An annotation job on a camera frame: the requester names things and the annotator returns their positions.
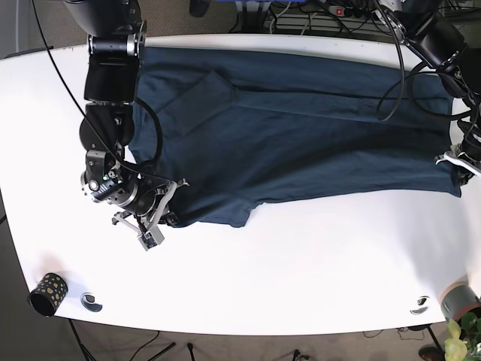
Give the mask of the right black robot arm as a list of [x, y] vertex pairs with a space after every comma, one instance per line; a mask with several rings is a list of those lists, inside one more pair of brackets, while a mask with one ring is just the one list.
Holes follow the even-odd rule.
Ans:
[[[83, 95], [87, 104], [80, 125], [86, 151], [82, 191], [95, 203], [119, 207], [113, 224], [132, 229], [149, 250], [164, 241], [159, 222], [186, 181], [153, 173], [162, 153], [162, 128], [150, 106], [137, 97], [147, 23], [137, 1], [66, 1], [65, 6], [88, 35]], [[151, 116], [157, 137], [153, 156], [140, 164], [125, 160], [126, 146], [135, 133], [134, 105]]]

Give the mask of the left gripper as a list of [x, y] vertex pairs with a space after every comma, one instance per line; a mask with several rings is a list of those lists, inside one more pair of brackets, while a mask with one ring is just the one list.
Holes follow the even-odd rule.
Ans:
[[480, 161], [468, 156], [460, 147], [451, 147], [445, 153], [436, 156], [436, 164], [440, 162], [450, 162], [465, 169], [473, 176], [480, 177]]

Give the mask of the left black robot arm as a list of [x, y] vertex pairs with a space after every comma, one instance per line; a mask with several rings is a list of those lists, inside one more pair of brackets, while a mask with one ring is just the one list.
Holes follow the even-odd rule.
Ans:
[[[463, 138], [436, 162], [450, 162], [462, 169], [466, 178], [480, 176], [480, 50], [472, 49], [464, 36], [439, 9], [440, 1], [375, 1], [377, 16], [388, 28], [396, 50], [404, 45], [420, 59], [409, 75], [400, 80], [411, 104], [430, 117], [455, 121]], [[414, 78], [422, 69], [431, 69], [444, 89], [461, 99], [468, 110], [441, 114], [422, 107], [413, 94]]]

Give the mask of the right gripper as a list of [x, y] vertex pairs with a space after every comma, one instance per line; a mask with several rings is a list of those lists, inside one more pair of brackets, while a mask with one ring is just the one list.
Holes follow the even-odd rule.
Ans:
[[161, 184], [148, 177], [137, 177], [132, 185], [111, 196], [111, 203], [121, 208], [112, 218], [112, 224], [123, 224], [136, 233], [145, 251], [160, 245], [165, 237], [159, 230], [161, 219], [170, 213], [169, 202], [181, 187], [188, 187], [185, 178], [168, 180]]

